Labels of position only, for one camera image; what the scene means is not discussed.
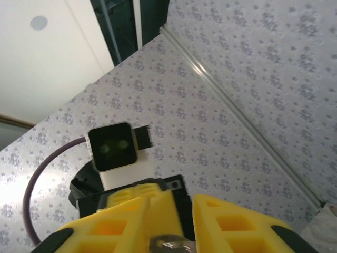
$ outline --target patterned wallpaper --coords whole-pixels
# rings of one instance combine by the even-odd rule
[[[301,231],[314,210],[275,168],[201,78],[161,35],[0,152],[0,253],[30,252],[22,197],[36,167],[91,128],[121,121],[150,124],[157,177],[185,176],[189,193],[207,193],[272,215]],[[38,180],[31,213],[44,239],[78,218],[69,183],[89,160],[80,145]]]
[[[307,180],[336,202],[336,1],[171,0],[168,24]]]

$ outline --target purple cable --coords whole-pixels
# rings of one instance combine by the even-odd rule
[[[38,179],[38,177],[41,175],[41,173],[44,171],[44,169],[50,164],[56,157],[58,157],[60,154],[62,154],[64,151],[70,149],[73,146],[76,146],[78,144],[81,144],[85,142],[85,137],[78,138],[76,140],[73,140],[64,146],[60,147],[59,149],[55,150],[53,153],[51,153],[40,165],[37,167],[37,169],[34,171],[28,185],[25,191],[25,195],[23,197],[23,221],[27,230],[27,233],[31,240],[33,241],[34,245],[37,246],[41,240],[36,234],[36,231],[33,227],[31,214],[29,212],[29,206],[31,204],[31,196],[32,192],[35,186],[35,183]]]

